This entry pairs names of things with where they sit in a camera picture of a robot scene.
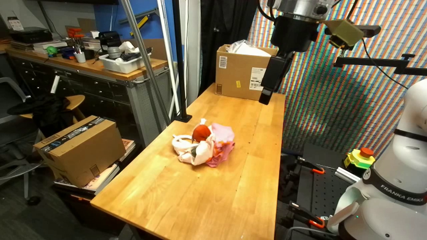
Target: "white box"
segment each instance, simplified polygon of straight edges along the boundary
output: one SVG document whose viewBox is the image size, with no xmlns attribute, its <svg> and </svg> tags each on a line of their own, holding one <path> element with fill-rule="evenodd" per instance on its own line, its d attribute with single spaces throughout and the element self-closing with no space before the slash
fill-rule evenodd
<svg viewBox="0 0 427 240">
<path fill-rule="evenodd" d="M 105 69 L 115 72 L 130 73 L 145 66 L 142 57 L 124 62 L 117 62 L 115 60 L 108 59 L 107 57 L 108 54 L 105 54 L 99 56 L 99 59 L 102 61 L 102 64 L 104 64 Z"/>
</svg>

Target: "green object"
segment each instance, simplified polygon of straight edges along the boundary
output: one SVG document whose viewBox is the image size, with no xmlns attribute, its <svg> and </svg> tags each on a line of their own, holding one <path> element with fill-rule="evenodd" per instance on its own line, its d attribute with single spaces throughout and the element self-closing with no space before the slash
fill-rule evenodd
<svg viewBox="0 0 427 240">
<path fill-rule="evenodd" d="M 48 46 L 46 48 L 46 51 L 48 54 L 57 54 L 58 53 L 58 49 L 56 49 L 56 47 L 53 47 L 53 46 Z"/>
</svg>

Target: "crumpled fabric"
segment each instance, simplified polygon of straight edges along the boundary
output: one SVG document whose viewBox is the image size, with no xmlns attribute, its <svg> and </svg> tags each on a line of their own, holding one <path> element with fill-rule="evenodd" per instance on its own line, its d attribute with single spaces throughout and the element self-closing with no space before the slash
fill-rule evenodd
<svg viewBox="0 0 427 240">
<path fill-rule="evenodd" d="M 206 120 L 202 119 L 199 125 L 204 125 L 205 122 Z M 178 154 L 179 161 L 195 166 L 206 163 L 210 167 L 216 167 L 228 159 L 228 155 L 235 145 L 233 130 L 229 126 L 217 123 L 213 123 L 208 128 L 212 133 L 198 143 L 190 143 L 185 140 L 194 140 L 194 132 L 193 136 L 174 136 L 172 145 Z"/>
</svg>

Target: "black drawer cabinet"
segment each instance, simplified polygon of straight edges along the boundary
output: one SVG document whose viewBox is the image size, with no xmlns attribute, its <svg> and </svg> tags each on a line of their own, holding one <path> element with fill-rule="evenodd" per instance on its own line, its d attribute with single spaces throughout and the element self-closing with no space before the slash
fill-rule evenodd
<svg viewBox="0 0 427 240">
<path fill-rule="evenodd" d="M 58 75 L 56 95 L 84 95 L 85 100 L 79 109 L 85 116 L 95 115 L 113 120 L 123 138 L 139 141 L 125 85 L 25 59 L 12 59 L 33 97 L 49 93 L 55 75 Z"/>
</svg>

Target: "colorful striped wall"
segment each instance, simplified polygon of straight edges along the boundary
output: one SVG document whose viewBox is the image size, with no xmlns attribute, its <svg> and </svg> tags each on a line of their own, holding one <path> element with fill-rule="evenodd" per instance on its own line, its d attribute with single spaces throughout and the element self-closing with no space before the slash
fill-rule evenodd
<svg viewBox="0 0 427 240">
<path fill-rule="evenodd" d="M 266 3 L 262 6 L 268 12 Z M 353 0 L 342 0 L 328 19 L 345 18 L 352 4 Z M 413 53 L 416 57 L 409 67 L 427 67 L 426 9 L 427 0 L 365 0 L 359 1 L 351 20 L 381 26 L 379 35 L 366 39 L 372 58 L 400 59 L 403 53 Z M 283 147 L 300 151 L 311 142 L 346 152 L 365 146 L 378 156 L 393 137 L 406 90 L 373 66 L 332 67 L 339 51 L 328 43 L 324 29 L 322 25 L 318 41 L 307 52 L 296 54 L 279 90 L 287 98 Z M 248 40 L 258 47 L 273 47 L 272 31 L 273 23 L 257 12 Z M 362 42 L 346 56 L 366 57 Z M 427 78 L 383 69 L 406 86 Z"/>
</svg>

